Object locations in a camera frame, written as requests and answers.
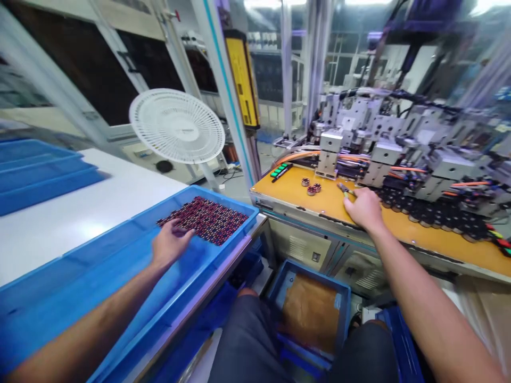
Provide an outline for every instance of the red button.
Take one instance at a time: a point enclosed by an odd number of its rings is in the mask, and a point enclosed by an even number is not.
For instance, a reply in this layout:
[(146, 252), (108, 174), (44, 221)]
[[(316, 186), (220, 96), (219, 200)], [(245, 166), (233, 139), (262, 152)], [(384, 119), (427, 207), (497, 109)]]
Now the red button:
[(497, 239), (497, 242), (502, 247), (511, 248), (511, 244), (508, 241), (506, 241), (505, 239)]

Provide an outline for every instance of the fan grille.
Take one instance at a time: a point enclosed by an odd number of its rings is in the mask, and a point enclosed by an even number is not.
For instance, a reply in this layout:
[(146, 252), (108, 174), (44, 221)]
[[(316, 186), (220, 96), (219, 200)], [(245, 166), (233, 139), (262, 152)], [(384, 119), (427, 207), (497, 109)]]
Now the fan grille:
[(217, 115), (202, 101), (173, 89), (139, 94), (129, 121), (140, 140), (169, 160), (194, 164), (220, 154), (225, 132)]

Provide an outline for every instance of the ceiling light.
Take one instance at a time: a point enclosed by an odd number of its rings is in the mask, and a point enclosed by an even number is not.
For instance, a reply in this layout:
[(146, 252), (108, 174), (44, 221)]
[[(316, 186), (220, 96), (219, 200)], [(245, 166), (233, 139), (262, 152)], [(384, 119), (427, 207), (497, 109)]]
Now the ceiling light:
[[(305, 5), (307, 0), (287, 0), (288, 4)], [(280, 8), (282, 6), (281, 0), (245, 0), (243, 2), (245, 8)]]

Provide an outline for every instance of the leg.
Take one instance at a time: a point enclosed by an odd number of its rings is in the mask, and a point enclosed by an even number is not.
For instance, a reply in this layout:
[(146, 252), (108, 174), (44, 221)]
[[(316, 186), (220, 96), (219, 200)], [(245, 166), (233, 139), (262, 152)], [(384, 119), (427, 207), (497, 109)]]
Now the leg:
[(353, 331), (336, 356), (329, 382), (399, 382), (392, 335), (385, 323), (371, 320)]
[(276, 330), (257, 293), (238, 294), (222, 332), (208, 383), (292, 382), (280, 364)]

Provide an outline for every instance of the white table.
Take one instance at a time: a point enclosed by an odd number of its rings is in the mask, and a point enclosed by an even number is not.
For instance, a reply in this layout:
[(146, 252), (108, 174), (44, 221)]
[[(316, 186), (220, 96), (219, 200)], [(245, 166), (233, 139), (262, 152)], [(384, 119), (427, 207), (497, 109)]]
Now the white table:
[(0, 286), (188, 186), (97, 149), (81, 153), (107, 179), (0, 217)]

